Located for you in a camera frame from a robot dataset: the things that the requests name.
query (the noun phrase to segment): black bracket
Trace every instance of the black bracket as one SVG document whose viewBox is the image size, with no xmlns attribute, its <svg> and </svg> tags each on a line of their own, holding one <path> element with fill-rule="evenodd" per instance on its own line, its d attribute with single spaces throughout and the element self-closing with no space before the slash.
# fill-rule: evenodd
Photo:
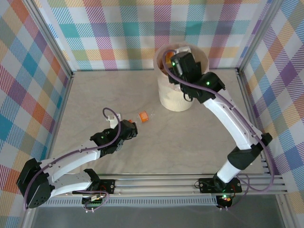
<svg viewBox="0 0 304 228">
<path fill-rule="evenodd" d="M 115 180 L 109 180 L 109 179 L 100 180 L 99 186 L 100 186 L 100 190 L 104 190 L 109 194 L 114 194 Z"/>
<path fill-rule="evenodd" d="M 95 186 L 92 189 L 88 189 L 88 191 L 106 191 L 109 194 L 114 194 L 115 190 L 115 180 L 104 179 L 98 180 L 98 183 L 95 182 Z M 73 195 L 82 195 L 83 192 L 72 191 Z"/>
<path fill-rule="evenodd" d="M 201 193 L 241 193 L 242 186 L 238 178 L 233 178 L 222 192 L 216 190 L 213 178 L 200 178 L 199 191 Z"/>
</svg>

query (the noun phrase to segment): colorful checkered pattern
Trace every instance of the colorful checkered pattern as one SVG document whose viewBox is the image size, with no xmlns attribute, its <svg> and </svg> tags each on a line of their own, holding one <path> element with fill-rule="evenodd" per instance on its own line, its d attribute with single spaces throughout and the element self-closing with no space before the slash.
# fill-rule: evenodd
<svg viewBox="0 0 304 228">
<path fill-rule="evenodd" d="M 233 61 L 261 0 L 40 0 L 54 36 L 76 70 L 151 69 L 155 50 L 187 41 L 209 56 L 210 68 Z"/>
<path fill-rule="evenodd" d="M 245 57 L 245 55 L 246 55 L 246 53 L 248 51 L 248 48 L 252 44 L 252 41 L 253 41 L 254 37 L 256 36 L 256 34 L 257 34 L 257 31 L 259 31 L 261 23 L 262 23 L 263 19 L 265 18 L 265 16 L 266 16 L 266 14 L 267 14 L 267 12 L 269 10 L 269 7 L 270 7 L 270 5 L 271 5 L 272 2 L 273 2 L 273 0 L 267 0 L 267 3 L 264 6 L 263 11 L 262 11 L 260 17 L 258 18 L 257 23 L 256 23 L 254 29 L 251 32 L 251 35 L 250 35 L 250 37 L 249 37 L 249 39 L 248 39 L 248 41 L 246 43 L 246 46 L 245 46 L 245 48 L 244 48 L 244 50 L 243 50 L 243 52 L 241 54 L 241 57 L 239 58 L 239 60 L 237 62 L 236 67 L 240 67 L 240 65 L 241 65 L 241 63 L 242 63 L 242 61 L 243 61 L 243 59 L 244 59 L 244 57 Z"/>
<path fill-rule="evenodd" d="M 0 228 L 15 228 L 23 197 L 16 180 L 45 158 L 68 77 L 22 0 L 0 1 Z"/>
<path fill-rule="evenodd" d="M 258 124 L 304 227 L 304 0 L 285 0 L 245 70 Z"/>
</svg>

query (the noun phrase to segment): gray floor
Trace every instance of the gray floor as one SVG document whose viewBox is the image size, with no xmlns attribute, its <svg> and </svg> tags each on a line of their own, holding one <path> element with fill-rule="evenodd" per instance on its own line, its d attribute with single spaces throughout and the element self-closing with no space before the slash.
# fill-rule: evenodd
<svg viewBox="0 0 304 228">
<path fill-rule="evenodd" d="M 33 228 L 284 228 L 276 197 L 246 196 L 235 208 L 38 208 Z"/>
<path fill-rule="evenodd" d="M 235 71 L 214 72 L 245 113 Z M 102 115 L 104 107 L 120 112 L 127 120 L 143 110 L 152 118 L 120 151 L 74 172 L 93 168 L 97 173 L 213 174 L 235 147 L 228 131 L 204 105 L 195 102 L 189 110 L 179 113 L 164 108 L 154 71 L 95 71 L 76 72 L 53 156 L 67 153 L 108 128 Z M 261 162 L 257 159 L 244 173 L 263 173 Z"/>
</svg>

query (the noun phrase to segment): cylindrical container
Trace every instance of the cylindrical container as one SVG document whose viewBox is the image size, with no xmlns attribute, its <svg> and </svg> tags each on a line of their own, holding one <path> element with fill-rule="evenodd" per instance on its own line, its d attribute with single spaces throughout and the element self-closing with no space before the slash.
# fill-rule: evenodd
<svg viewBox="0 0 304 228">
<path fill-rule="evenodd" d="M 189 46 L 191 53 L 194 56 L 195 62 L 201 62 L 202 73 L 209 71 L 209 60 L 206 54 L 197 46 L 188 44 L 186 42 L 172 43 L 161 46 L 155 53 L 153 59 L 153 66 L 155 74 L 157 75 L 158 92 L 161 104 L 175 112 L 182 112 L 189 109 L 193 102 L 188 102 L 184 99 L 184 94 L 179 85 L 169 83 L 168 76 L 161 70 L 162 55 L 166 50 L 178 49 L 181 47 Z"/>
</svg>

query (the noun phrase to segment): orange component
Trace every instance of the orange component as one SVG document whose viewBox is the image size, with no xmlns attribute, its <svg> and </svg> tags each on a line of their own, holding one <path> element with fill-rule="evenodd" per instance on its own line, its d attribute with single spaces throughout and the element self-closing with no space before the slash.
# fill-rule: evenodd
<svg viewBox="0 0 304 228">
<path fill-rule="evenodd" d="M 146 122 L 149 120 L 149 117 L 148 117 L 148 114 L 146 111 L 140 112 L 140 113 L 138 113 L 138 115 L 142 122 Z"/>
<path fill-rule="evenodd" d="M 174 52 L 168 52 L 166 54 L 166 64 L 171 64 L 171 57 L 174 56 Z"/>
</svg>

